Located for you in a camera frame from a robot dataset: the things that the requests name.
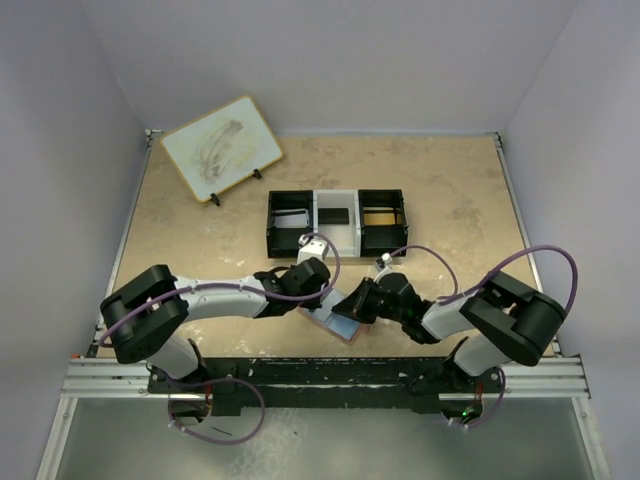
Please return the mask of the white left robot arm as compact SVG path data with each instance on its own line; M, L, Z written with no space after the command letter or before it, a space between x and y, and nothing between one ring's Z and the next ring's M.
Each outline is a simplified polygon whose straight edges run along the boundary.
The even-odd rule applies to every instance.
M270 318L315 303L330 286L331 273L317 258L291 267L226 281L196 281L154 265L104 299L106 331L99 339L121 364L146 361L184 392L207 378L197 345L176 331L190 321L219 317Z

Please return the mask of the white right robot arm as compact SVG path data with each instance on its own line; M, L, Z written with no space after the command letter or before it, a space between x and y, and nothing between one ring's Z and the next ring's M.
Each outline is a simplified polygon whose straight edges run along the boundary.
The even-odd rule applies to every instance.
M537 365L567 316L558 302L501 271L475 293L446 304L422 299L404 274L389 270L363 279L332 311L361 324L397 322L418 344L475 330L447 358L445 380L456 391L508 362Z

